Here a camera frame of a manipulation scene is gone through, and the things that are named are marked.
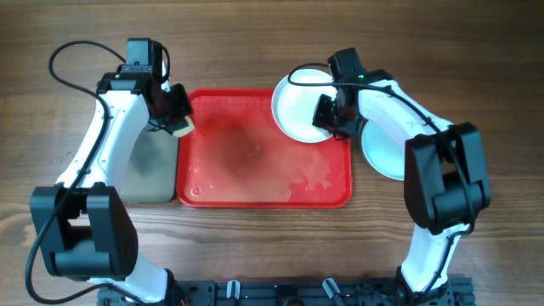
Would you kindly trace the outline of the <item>green yellow sponge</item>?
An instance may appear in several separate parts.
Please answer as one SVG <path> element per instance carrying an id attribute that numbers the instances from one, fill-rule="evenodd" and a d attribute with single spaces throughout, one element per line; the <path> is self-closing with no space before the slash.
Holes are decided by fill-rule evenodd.
<path id="1" fill-rule="evenodd" d="M 172 136 L 182 138 L 195 129 L 194 123 L 189 116 L 185 116 L 182 122 L 172 127 Z"/>

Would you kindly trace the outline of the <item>white plate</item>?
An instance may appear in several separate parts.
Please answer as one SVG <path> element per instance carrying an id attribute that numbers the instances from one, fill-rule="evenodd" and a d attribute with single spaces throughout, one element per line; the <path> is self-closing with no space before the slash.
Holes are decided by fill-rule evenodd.
<path id="1" fill-rule="evenodd" d="M 276 86 L 271 109 L 279 129 L 288 137 L 302 143 L 319 143 L 332 137 L 325 129 L 313 125 L 315 108 L 322 94 L 335 97 L 331 86 L 303 87 L 288 82 L 285 76 Z"/>

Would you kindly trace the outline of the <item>light blue plate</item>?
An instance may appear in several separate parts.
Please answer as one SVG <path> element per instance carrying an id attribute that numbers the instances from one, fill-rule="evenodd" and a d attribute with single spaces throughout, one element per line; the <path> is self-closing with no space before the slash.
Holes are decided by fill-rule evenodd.
<path id="1" fill-rule="evenodd" d="M 375 122 L 365 124 L 360 142 L 364 157 L 377 172 L 389 179 L 404 180 L 404 151 Z"/>

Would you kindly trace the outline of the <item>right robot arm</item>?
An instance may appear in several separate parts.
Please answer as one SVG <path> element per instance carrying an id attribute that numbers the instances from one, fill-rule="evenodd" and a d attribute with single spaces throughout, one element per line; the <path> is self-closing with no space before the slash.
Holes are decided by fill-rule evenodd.
<path id="1" fill-rule="evenodd" d="M 397 278 L 405 303 L 445 294 L 456 244 L 490 205 L 490 183 L 479 130 L 453 124 L 419 105 L 386 71 L 332 73 L 335 98 L 320 97 L 314 124 L 348 137 L 364 120 L 403 146 L 404 199 L 415 223 Z"/>

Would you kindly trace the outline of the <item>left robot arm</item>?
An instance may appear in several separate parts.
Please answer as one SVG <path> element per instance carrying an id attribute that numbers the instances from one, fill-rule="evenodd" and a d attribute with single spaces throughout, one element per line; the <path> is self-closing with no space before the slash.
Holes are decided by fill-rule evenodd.
<path id="1" fill-rule="evenodd" d="M 94 290 L 135 305 L 182 305 L 186 298 L 169 269 L 139 253 L 138 235 L 117 191 L 140 132 L 158 123 L 177 137 L 192 129 L 183 85 L 152 73 L 107 73 L 92 96 L 97 108 L 70 166 L 29 202 L 37 238 L 25 268 L 29 296 L 42 304 L 73 301 Z M 52 276 L 88 281 L 63 298 L 40 296 L 32 282 L 37 255 Z"/>

